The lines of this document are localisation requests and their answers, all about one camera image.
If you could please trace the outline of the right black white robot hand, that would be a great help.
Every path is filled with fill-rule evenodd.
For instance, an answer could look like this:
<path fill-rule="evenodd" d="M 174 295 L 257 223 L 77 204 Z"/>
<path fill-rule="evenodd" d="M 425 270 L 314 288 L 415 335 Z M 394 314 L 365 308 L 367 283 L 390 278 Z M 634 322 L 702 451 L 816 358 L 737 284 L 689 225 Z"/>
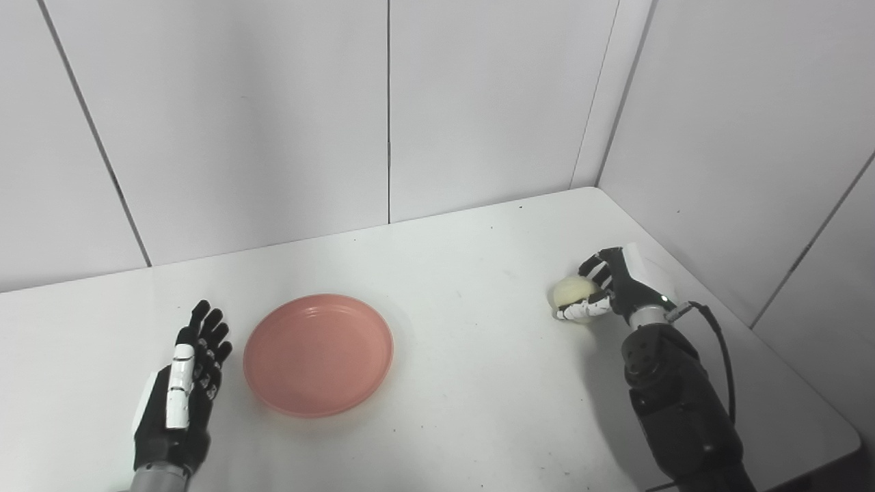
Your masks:
<path fill-rule="evenodd" d="M 557 320 L 585 323 L 616 314 L 632 328 L 666 321 L 678 304 L 668 272 L 636 243 L 593 254 L 556 285 L 553 298 Z"/>

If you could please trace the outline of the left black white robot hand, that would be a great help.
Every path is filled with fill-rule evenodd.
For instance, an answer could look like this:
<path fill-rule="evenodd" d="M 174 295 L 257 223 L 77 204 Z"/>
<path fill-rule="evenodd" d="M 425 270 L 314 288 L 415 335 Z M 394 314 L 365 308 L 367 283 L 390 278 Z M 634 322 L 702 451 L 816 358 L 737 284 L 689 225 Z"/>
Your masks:
<path fill-rule="evenodd" d="M 206 299 L 178 331 L 171 362 L 157 371 L 135 427 L 135 472 L 165 468 L 190 479 L 206 460 L 213 404 L 232 352 L 228 324 Z"/>

